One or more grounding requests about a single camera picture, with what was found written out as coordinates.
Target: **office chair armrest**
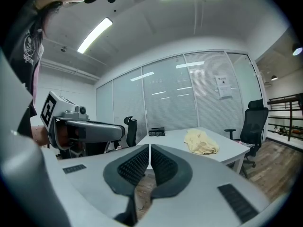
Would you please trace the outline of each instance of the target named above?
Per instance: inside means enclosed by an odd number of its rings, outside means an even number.
[[[117,147],[120,146],[120,145],[119,145],[119,142],[120,142],[120,141],[121,141],[121,140],[114,140],[114,141],[112,141],[112,143],[114,144],[114,148],[115,148],[115,149],[117,149]]]
[[[229,132],[229,138],[232,140],[232,132],[236,131],[235,129],[225,129],[225,132]]]

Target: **glass wall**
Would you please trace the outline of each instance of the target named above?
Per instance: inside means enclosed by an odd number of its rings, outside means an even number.
[[[112,86],[113,83],[110,81],[96,91],[96,114],[100,122],[114,123]]]
[[[255,70],[247,55],[227,53],[237,76],[244,110],[250,101],[262,99],[261,89]]]
[[[215,76],[227,76],[231,96],[220,97]],[[243,105],[261,98],[247,55],[189,53],[142,66],[98,88],[97,120],[121,124],[127,135],[123,121],[133,116],[137,143],[156,127],[168,131],[201,126],[225,137],[229,134],[224,129],[234,128],[238,138]]]
[[[124,118],[128,116],[132,116],[138,122],[136,136],[138,143],[147,134],[140,68],[114,79],[113,103],[115,124],[125,127],[125,137],[121,145],[126,145],[128,127],[124,124]]]
[[[148,129],[197,127],[195,97],[183,56],[143,66]]]
[[[243,126],[243,110],[235,74],[225,52],[186,54],[194,93],[197,100],[199,124],[218,134],[229,137],[225,129],[236,129],[239,138]],[[220,98],[215,76],[226,76],[232,95]]]

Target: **towel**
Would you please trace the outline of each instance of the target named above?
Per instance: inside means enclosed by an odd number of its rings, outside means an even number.
[[[204,155],[216,154],[219,151],[217,143],[209,138],[204,131],[190,129],[184,138],[184,143],[187,143],[191,152]]]

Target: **ceiling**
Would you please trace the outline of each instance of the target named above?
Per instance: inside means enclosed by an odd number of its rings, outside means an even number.
[[[97,0],[61,8],[50,21],[43,41],[43,58],[101,76],[112,61],[136,45],[153,46],[184,36],[227,31],[244,41],[266,12],[265,0]],[[84,54],[77,49],[104,18],[113,25]]]
[[[263,80],[270,82],[273,75],[284,77],[298,69],[303,68],[303,53],[293,56],[292,46],[297,38],[289,28],[285,33],[263,54],[257,65],[262,72]]]

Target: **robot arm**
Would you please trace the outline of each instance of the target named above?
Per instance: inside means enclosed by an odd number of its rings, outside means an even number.
[[[40,118],[47,129],[48,138],[54,148],[67,150],[78,144],[98,143],[119,140],[125,135],[125,128],[121,125],[114,125],[96,121],[90,121],[83,106],[76,105],[67,98],[50,91]],[[67,127],[68,146],[61,146],[58,141],[57,124],[64,123]]]

